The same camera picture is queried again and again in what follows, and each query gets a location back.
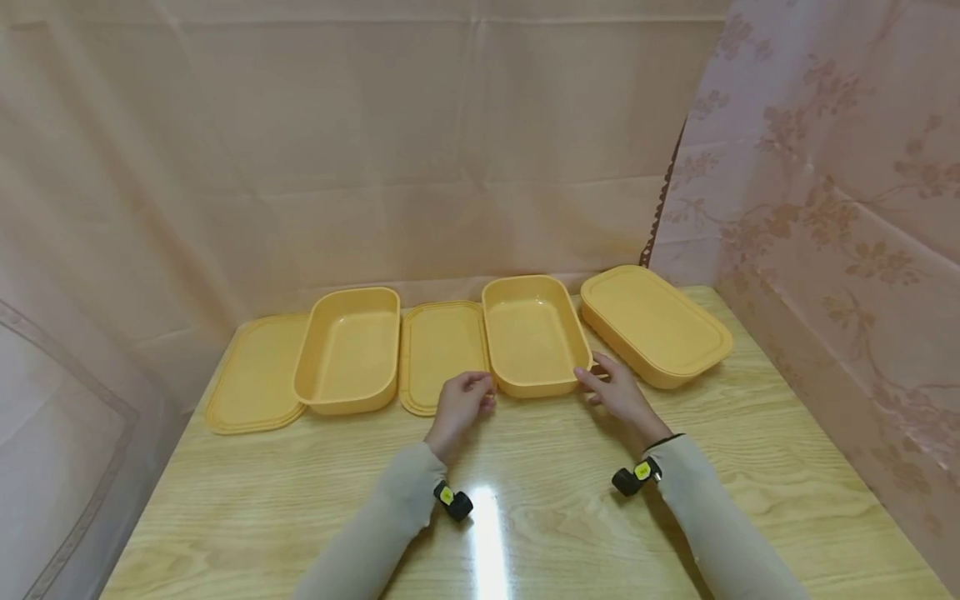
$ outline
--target wrist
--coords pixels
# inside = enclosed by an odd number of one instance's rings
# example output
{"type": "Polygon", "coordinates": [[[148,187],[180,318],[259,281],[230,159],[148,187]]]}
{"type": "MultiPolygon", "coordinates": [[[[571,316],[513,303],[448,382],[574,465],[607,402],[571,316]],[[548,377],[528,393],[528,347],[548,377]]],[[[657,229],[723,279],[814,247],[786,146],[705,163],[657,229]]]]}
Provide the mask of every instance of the wrist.
{"type": "Polygon", "coordinates": [[[673,435],[673,431],[657,416],[649,405],[639,407],[630,422],[645,445],[656,444],[673,435]]]}
{"type": "Polygon", "coordinates": [[[449,457],[450,450],[458,437],[457,432],[442,426],[438,427],[437,423],[434,422],[430,431],[426,433],[426,437],[423,438],[423,442],[427,444],[433,455],[440,459],[440,462],[446,464],[446,459],[449,457]]]}

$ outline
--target open container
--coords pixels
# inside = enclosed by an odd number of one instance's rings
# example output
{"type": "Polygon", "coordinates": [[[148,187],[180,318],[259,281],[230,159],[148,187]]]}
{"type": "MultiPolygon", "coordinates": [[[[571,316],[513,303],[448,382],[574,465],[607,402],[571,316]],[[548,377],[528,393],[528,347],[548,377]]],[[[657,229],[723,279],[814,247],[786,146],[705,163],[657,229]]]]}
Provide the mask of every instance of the open container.
{"type": "Polygon", "coordinates": [[[723,324],[649,269],[615,267],[580,295],[584,321],[655,388],[679,387],[733,350],[723,324]]]}
{"type": "Polygon", "coordinates": [[[543,275],[506,277],[483,290],[487,344],[497,383],[510,396],[559,396],[577,389],[590,348],[570,295],[543,275]]]}
{"type": "Polygon", "coordinates": [[[294,372],[300,402],[321,415],[377,410],[396,394],[400,297],[385,287],[334,292],[310,313],[294,372]]]}
{"type": "Polygon", "coordinates": [[[475,302],[421,304],[407,313],[400,335],[399,393],[407,411],[432,417],[447,379],[490,370],[483,321],[475,302]]]}

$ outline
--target sleeve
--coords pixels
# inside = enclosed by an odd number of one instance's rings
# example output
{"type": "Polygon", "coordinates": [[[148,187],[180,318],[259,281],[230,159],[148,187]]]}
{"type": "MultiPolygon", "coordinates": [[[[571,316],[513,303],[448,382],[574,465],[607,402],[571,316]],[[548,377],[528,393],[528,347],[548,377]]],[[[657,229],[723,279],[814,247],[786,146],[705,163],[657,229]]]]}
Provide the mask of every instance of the sleeve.
{"type": "Polygon", "coordinates": [[[410,541],[430,523],[446,466],[419,443],[401,450],[375,492],[307,569],[294,600],[373,600],[410,541]]]}
{"type": "Polygon", "coordinates": [[[686,435],[650,447],[663,500],[684,530],[716,600],[808,598],[790,569],[731,500],[716,471],[686,435]]]}

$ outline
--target floral curtain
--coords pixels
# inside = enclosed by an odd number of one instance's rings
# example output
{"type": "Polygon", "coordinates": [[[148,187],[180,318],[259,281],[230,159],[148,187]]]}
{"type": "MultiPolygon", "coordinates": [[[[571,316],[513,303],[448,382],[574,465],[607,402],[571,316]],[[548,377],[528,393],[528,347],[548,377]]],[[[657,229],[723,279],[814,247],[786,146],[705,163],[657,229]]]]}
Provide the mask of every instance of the floral curtain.
{"type": "Polygon", "coordinates": [[[712,283],[960,593],[960,5],[734,2],[652,266],[712,283]]]}
{"type": "Polygon", "coordinates": [[[0,0],[0,596],[92,598],[240,323],[635,262],[730,0],[0,0]]]}

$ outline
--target wood grain surface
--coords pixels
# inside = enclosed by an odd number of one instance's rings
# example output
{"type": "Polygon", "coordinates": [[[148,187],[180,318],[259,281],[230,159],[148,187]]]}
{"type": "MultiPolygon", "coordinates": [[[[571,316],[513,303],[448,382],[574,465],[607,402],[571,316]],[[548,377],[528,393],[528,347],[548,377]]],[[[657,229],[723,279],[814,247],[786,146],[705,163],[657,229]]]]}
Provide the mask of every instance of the wood grain surface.
{"type": "MultiPolygon", "coordinates": [[[[709,288],[684,291],[731,330],[733,355],[679,390],[644,391],[693,436],[811,596],[949,598],[723,301],[709,288]]],[[[288,597],[379,471],[430,425],[395,401],[221,437],[204,427],[206,400],[105,600],[288,597]]],[[[709,598],[656,490],[630,499],[612,490],[613,473],[640,450],[578,395],[502,396],[450,469],[473,499],[472,519],[458,526],[436,513],[385,597],[709,598]]]]}

